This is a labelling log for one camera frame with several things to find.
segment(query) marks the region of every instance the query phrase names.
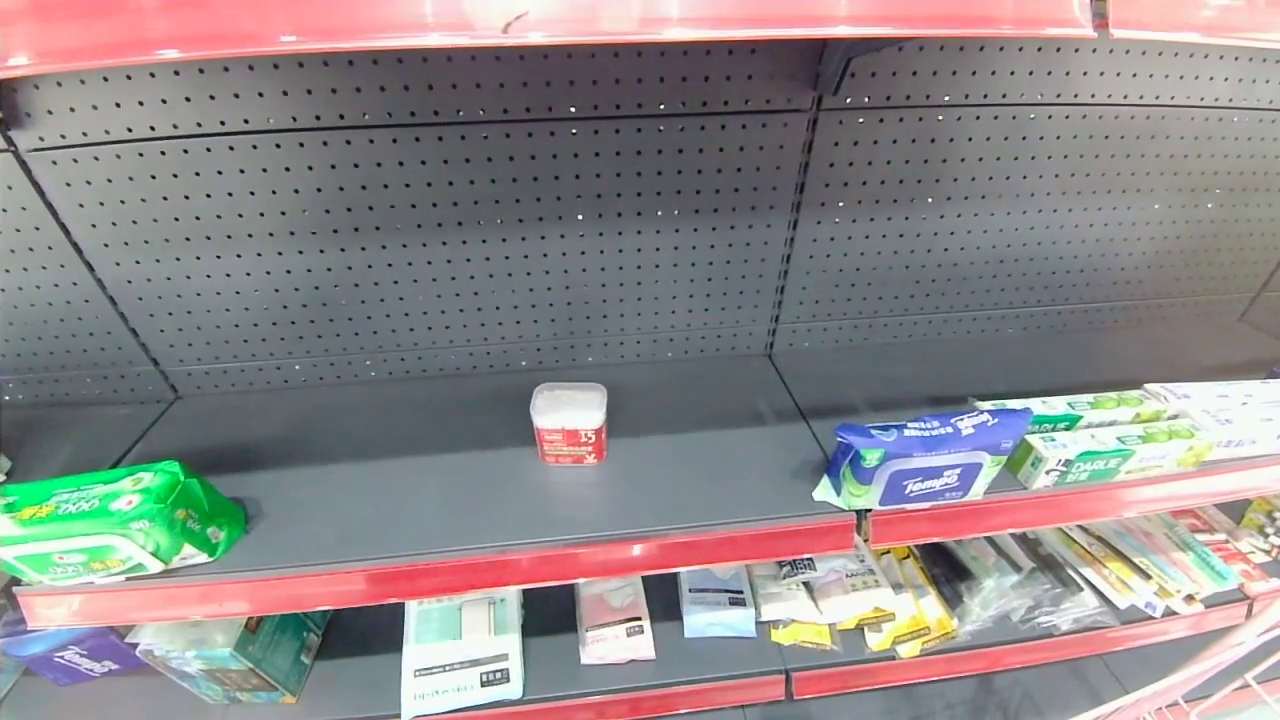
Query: red label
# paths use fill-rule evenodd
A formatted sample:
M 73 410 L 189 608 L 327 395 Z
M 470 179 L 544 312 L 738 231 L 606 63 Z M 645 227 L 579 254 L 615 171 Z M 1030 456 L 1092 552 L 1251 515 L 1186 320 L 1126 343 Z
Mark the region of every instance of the red label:
M 608 425 L 594 430 L 534 428 L 538 454 L 552 465 L 595 465 L 604 460 Z

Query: perforated metal panel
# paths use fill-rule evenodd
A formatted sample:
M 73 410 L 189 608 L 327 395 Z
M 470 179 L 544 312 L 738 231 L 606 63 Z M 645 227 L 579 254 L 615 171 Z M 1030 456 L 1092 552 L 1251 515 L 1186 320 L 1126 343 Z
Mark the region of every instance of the perforated metal panel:
M 9 152 L 0 152 L 0 398 L 168 396 Z
M 1280 292 L 1265 292 L 1253 301 L 1244 322 L 1254 328 L 1280 338 Z
M 178 368 L 768 325 L 804 126 L 328 131 L 58 150 L 32 167 Z
M 820 42 L 250 58 L 10 81 L 22 149 L 316 127 L 806 109 Z
M 1272 113 L 824 111 L 782 320 L 1248 295 L 1277 178 Z
M 1009 337 L 1015 333 L 1060 333 L 1194 324 L 1198 327 L 1236 323 L 1249 297 L 1190 297 L 1107 302 L 1020 310 L 988 310 L 865 320 L 833 320 L 778 325 L 777 350 L 836 347 L 869 342 Z
M 1178 42 L 909 41 L 855 58 L 826 106 L 1280 105 L 1280 51 Z

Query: green toothpaste box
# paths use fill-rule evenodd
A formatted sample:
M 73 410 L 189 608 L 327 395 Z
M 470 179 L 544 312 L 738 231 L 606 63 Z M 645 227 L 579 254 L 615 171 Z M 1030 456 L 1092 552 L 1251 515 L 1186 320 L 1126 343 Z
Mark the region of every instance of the green toothpaste box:
M 1057 433 L 1172 420 L 1179 415 L 1143 389 L 974 401 L 979 410 L 1030 407 L 1028 433 Z
M 1190 420 L 1027 436 L 1009 469 L 1032 489 L 1194 470 L 1213 438 Z
M 70 585 L 209 562 L 244 510 L 174 460 L 0 486 L 0 570 Z

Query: store shelf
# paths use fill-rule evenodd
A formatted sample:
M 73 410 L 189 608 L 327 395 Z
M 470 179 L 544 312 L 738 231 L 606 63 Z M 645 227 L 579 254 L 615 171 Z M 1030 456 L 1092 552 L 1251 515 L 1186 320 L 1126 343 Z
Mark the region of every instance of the store shelf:
M 608 459 L 552 468 L 529 398 L 609 389 Z M 822 450 L 765 357 L 708 359 L 179 400 L 125 462 L 179 457 L 243 500 L 210 565 L 20 588 L 37 626 L 355 607 L 470 589 L 838 552 L 814 503 Z
M 1034 637 L 1011 623 L 1001 623 L 974 638 L 947 643 L 932 653 L 910 660 L 895 660 L 892 652 L 865 652 L 856 632 L 844 633 L 842 655 L 785 648 L 783 657 L 791 675 L 791 692 L 796 698 L 872 691 L 1143 647 L 1229 628 L 1242 623 L 1248 615 L 1249 602 L 1239 593 L 1221 593 L 1211 600 L 1216 605 L 1193 615 L 1151 620 L 1129 611 L 1121 614 L 1121 620 L 1126 623 L 1119 626 L 1057 637 Z
M 0 406 L 0 450 L 13 461 L 8 482 L 110 468 L 168 404 Z
M 1265 0 L 1111 0 L 1111 35 L 1280 47 L 1280 8 Z
M 1093 36 L 1082 0 L 42 0 L 0 13 L 0 77 L 321 50 L 794 37 Z
M 836 425 L 844 421 L 901 420 L 957 410 L 970 397 L 1262 377 L 1276 357 L 1280 342 L 1236 324 L 1185 327 L 1180 336 L 1134 327 L 1046 333 L 1034 340 L 997 336 L 856 345 L 778 354 L 774 364 L 814 434 L 831 452 Z M 1038 492 L 1024 489 L 1004 471 L 982 500 L 873 512 L 870 539 L 874 546 L 890 547 L 1164 512 L 1256 497 L 1272 492 L 1277 482 L 1280 457 Z
M 1062 720 L 1124 694 L 1097 659 L 744 708 L 748 720 Z
M 525 592 L 525 697 L 444 717 L 579 720 L 654 717 L 786 697 L 778 647 L 767 638 L 686 641 L 673 575 L 646 578 L 658 659 L 584 666 L 577 657 L 573 588 Z M 403 605 L 334 614 L 311 678 L 296 705 L 211 706 L 168 678 L 141 671 L 73 688 L 23 678 L 0 705 L 0 720 L 375 720 L 399 715 Z M 716 715 L 705 720 L 723 720 Z

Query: green wet wipes pack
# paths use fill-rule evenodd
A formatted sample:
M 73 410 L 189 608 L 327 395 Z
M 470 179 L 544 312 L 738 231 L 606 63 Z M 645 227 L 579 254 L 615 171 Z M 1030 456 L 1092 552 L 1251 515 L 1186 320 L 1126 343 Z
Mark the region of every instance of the green wet wipes pack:
M 244 510 L 175 460 L 0 486 L 0 570 L 70 585 L 209 562 Z

